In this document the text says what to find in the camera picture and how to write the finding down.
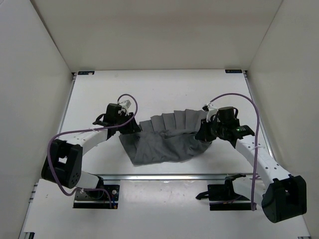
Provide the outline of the grey pleated skirt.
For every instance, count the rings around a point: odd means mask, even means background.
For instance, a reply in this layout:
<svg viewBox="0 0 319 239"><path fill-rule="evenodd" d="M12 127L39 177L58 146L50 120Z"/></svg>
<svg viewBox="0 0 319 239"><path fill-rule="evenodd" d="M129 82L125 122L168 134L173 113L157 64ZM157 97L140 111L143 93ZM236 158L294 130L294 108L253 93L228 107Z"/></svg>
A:
<svg viewBox="0 0 319 239"><path fill-rule="evenodd" d="M134 166L184 162L203 154L211 142L195 138L203 110L174 111L141 121L140 132L120 134L120 142Z"/></svg>

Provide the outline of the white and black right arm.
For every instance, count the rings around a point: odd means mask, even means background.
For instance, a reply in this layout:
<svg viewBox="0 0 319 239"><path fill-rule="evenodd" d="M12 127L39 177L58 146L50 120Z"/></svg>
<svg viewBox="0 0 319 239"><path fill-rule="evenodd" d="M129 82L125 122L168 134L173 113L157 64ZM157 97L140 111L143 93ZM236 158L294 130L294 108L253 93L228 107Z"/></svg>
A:
<svg viewBox="0 0 319 239"><path fill-rule="evenodd" d="M255 170L248 178L243 173L227 176L220 193L227 201L243 196L261 206L272 223L278 223L307 212L307 185L302 176L293 176L266 149L249 126L241 125L235 107L203 107L207 113L201 120L196 139L212 142L219 138L229 142Z"/></svg>

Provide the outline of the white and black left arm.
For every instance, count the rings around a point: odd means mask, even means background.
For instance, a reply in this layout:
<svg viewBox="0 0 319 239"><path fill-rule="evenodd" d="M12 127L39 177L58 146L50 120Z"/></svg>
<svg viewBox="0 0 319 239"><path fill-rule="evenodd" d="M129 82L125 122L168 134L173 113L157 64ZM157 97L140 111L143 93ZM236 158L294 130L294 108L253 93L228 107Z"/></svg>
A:
<svg viewBox="0 0 319 239"><path fill-rule="evenodd" d="M41 171L42 179L60 183L69 189L84 189L92 198L101 197L104 194L102 178L82 171L82 158L89 150L107 141L116 132L130 134L140 131L134 113L129 112L130 105L129 100L110 103L106 112L93 122L94 125L103 128L78 132L77 135L65 140L54 139L49 146L50 160L45 160Z"/></svg>

